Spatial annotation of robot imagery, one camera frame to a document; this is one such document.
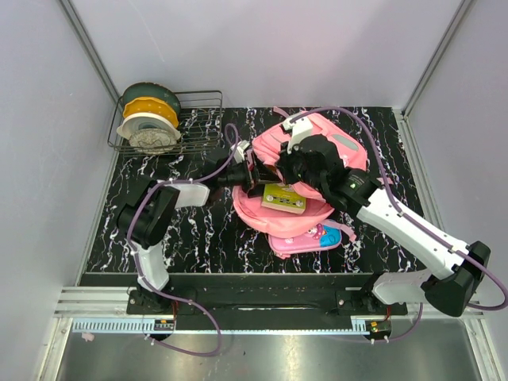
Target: floor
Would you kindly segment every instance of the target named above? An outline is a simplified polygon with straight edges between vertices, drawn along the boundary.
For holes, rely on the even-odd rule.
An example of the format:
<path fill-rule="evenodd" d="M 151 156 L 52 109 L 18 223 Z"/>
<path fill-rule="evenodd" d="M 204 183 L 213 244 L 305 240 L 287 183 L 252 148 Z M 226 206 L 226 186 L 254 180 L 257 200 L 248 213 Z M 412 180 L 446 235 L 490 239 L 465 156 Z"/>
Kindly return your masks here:
<path fill-rule="evenodd" d="M 401 332 L 408 321 L 395 322 Z M 215 337 L 175 335 L 172 344 L 209 350 Z M 362 380 L 473 381 L 481 379 L 463 323 L 427 320 L 403 341 L 370 346 L 340 337 L 226 337 L 218 357 L 182 355 L 142 336 L 97 335 L 85 342 L 73 333 L 59 381 L 158 380 Z"/>
<path fill-rule="evenodd" d="M 285 109 L 289 114 L 301 109 Z M 381 152 L 394 193 L 417 213 L 422 213 L 404 147 L 389 108 L 351 108 L 367 122 L 377 149 Z M 326 117 L 335 121 L 345 132 L 357 139 L 368 151 L 370 170 L 378 172 L 373 151 L 354 121 L 343 114 L 329 112 Z M 271 108 L 225 109 L 222 125 L 232 122 L 241 137 L 252 139 L 265 129 L 280 123 L 282 118 Z M 118 201 L 129 192 L 129 184 L 139 176 L 158 179 L 187 178 L 199 173 L 202 157 L 148 156 L 125 158 L 120 156 L 99 222 L 86 272 L 132 273 L 132 257 L 125 238 L 115 227 Z M 341 273 L 374 271 L 414 271 L 423 266 L 399 244 L 381 232 L 353 221 L 347 214 L 340 222 L 354 228 L 358 239 L 328 252 L 312 252 L 293 256 L 288 260 L 276 257 L 264 234 L 246 226 L 235 214 L 231 193 L 209 209 L 177 210 L 175 224 L 164 239 L 165 264 L 169 272 L 197 273 Z"/>

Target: green plate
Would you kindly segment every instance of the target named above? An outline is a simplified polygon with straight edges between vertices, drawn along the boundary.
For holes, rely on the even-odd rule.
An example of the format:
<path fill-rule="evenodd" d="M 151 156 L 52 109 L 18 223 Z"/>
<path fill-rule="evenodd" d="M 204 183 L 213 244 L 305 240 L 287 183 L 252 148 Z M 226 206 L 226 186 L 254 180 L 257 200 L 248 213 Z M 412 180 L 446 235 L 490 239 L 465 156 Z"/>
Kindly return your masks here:
<path fill-rule="evenodd" d="M 171 106 L 177 115 L 180 114 L 180 110 L 182 109 L 180 101 L 176 97 L 175 93 L 164 86 L 158 85 L 157 83 L 134 83 L 133 85 L 127 87 L 124 91 L 124 94 L 122 95 L 122 103 L 125 106 L 127 103 L 130 103 L 139 97 L 153 97 L 165 101 L 169 106 Z"/>

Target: pink backpack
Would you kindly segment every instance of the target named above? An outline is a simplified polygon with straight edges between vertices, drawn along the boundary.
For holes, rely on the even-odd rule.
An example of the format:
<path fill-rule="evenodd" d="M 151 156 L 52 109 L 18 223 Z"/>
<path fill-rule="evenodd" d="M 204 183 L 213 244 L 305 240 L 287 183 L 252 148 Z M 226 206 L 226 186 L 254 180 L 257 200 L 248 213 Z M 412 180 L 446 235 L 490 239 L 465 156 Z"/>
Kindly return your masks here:
<path fill-rule="evenodd" d="M 367 169 L 367 153 L 361 144 L 320 114 L 311 114 L 308 118 L 314 125 L 313 134 L 320 133 L 337 146 L 345 167 Z M 281 142 L 289 141 L 290 138 L 280 124 L 274 125 L 252 141 L 252 149 L 265 165 L 274 166 L 279 159 Z M 233 206 L 247 225 L 260 232 L 280 238 L 296 237 L 324 221 L 333 212 L 333 208 L 306 184 L 296 183 L 292 187 L 296 193 L 307 198 L 303 214 L 264 208 L 261 206 L 261 197 L 248 198 L 241 187 L 233 189 Z"/>

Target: pink pencil case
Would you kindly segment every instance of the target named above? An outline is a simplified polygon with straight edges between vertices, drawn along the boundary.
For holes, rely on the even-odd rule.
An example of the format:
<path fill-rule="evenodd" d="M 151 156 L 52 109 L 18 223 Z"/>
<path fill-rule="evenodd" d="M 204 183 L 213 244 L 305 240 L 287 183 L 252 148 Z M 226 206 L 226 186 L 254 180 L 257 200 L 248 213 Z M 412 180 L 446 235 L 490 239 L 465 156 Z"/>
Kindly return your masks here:
<path fill-rule="evenodd" d="M 330 250 L 341 244 L 341 231 L 349 235 L 349 239 L 356 239 L 355 233 L 349 226 L 339 224 L 332 220 L 324 220 L 306 233 L 293 238 L 279 238 L 268 235 L 268 243 L 274 253 L 282 259 L 301 252 L 320 252 Z"/>

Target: yellow plate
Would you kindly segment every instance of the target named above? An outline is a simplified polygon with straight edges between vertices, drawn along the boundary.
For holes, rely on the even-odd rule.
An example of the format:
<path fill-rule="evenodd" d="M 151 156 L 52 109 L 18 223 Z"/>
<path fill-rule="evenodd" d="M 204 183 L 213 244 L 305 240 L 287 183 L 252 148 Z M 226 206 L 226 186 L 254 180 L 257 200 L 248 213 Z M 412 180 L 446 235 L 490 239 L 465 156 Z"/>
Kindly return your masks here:
<path fill-rule="evenodd" d="M 139 97 L 127 103 L 124 108 L 124 117 L 137 113 L 157 114 L 168 119 L 175 128 L 178 127 L 176 112 L 165 101 L 152 97 Z"/>

